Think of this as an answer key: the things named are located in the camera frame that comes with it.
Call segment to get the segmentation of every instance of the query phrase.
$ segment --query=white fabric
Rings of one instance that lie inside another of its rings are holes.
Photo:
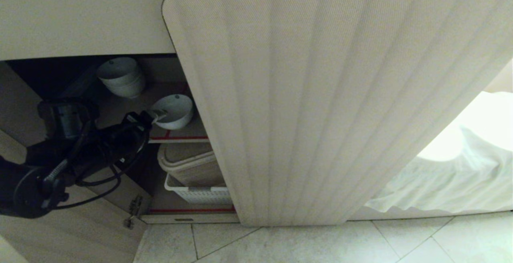
[[[380,212],[513,206],[512,126],[513,94],[481,93],[365,206]]]

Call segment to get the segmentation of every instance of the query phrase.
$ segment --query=plastic storage container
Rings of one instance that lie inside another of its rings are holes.
[[[164,188],[174,191],[190,204],[232,204],[226,187],[179,187],[174,186],[171,175],[167,175]]]
[[[212,187],[224,184],[209,143],[162,144],[157,156],[162,170],[184,186]]]

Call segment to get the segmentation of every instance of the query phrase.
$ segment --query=white cabinet door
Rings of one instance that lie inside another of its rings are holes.
[[[164,0],[240,220],[343,223],[513,55],[513,0]]]

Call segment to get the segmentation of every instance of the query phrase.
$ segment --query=floor tile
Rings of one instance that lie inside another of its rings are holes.
[[[454,263],[433,238],[427,239],[398,263]]]
[[[511,263],[513,212],[456,216],[433,238],[456,263]]]
[[[134,263],[191,263],[196,260],[189,224],[149,225]]]
[[[198,261],[226,263],[394,263],[399,258],[370,221],[326,227],[261,228]]]
[[[452,217],[373,221],[399,257],[403,257],[433,235]]]
[[[198,257],[204,257],[258,228],[246,228],[240,224],[193,224],[194,241]]]

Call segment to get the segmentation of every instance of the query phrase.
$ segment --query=white bowl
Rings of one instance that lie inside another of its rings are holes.
[[[105,86],[111,91],[114,95],[119,97],[127,97],[129,99],[133,99],[138,97],[144,90],[146,85],[146,79],[142,74],[135,78],[133,82],[130,82],[125,85],[120,86],[111,86],[106,84]]]
[[[97,69],[97,77],[106,86],[130,84],[142,75],[141,68],[132,58],[115,58],[104,62]]]
[[[168,95],[158,100],[151,109],[163,109],[167,115],[159,121],[157,126],[165,129],[181,129],[189,124],[194,114],[193,103],[186,95]]]

